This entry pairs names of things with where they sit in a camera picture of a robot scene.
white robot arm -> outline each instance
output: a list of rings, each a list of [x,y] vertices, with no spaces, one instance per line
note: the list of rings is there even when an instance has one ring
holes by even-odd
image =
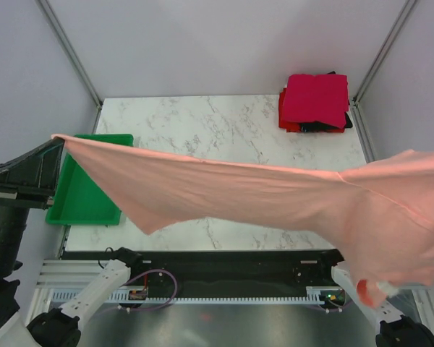
[[[131,267],[139,262],[136,254],[126,249],[118,258],[110,260],[79,295],[36,317],[29,326],[25,327],[19,312],[15,313],[0,329],[0,347],[77,346],[87,322],[130,279]]]
[[[352,283],[346,262],[331,268],[332,279],[341,286],[375,329],[377,347],[434,347],[434,335],[415,323],[388,301],[377,309],[365,306]]]

gray wall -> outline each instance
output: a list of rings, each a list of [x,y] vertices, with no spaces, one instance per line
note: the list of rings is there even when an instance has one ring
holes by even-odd
[[[355,94],[405,0],[49,0],[102,98],[276,94],[336,70]]]
[[[379,158],[434,150],[434,0],[417,5],[362,108]]]
[[[0,0],[0,162],[54,132],[89,132],[95,105],[33,0]],[[58,229],[32,211],[20,249],[17,300],[27,311],[42,260],[54,256]]]

pink towel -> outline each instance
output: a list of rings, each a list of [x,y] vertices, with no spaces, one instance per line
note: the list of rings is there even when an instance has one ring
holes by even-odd
[[[146,234],[204,217],[311,230],[341,251],[362,301],[373,307],[386,297],[378,282],[434,281],[434,153],[406,151],[335,172],[54,136]]]

white marble surface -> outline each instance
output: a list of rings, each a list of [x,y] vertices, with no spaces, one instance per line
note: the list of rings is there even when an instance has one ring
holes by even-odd
[[[128,133],[137,147],[198,158],[344,170],[365,164],[355,129],[294,134],[278,128],[277,95],[106,99],[98,134]],[[73,226],[67,251],[326,249],[309,231],[282,231],[206,218],[146,236],[123,218],[118,226]]]

green plastic bin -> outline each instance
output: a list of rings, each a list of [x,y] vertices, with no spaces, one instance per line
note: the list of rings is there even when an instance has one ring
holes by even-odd
[[[130,134],[76,135],[83,139],[133,146]],[[46,221],[59,225],[116,226],[120,209],[96,185],[71,155],[66,155],[59,177],[54,205],[46,214]]]

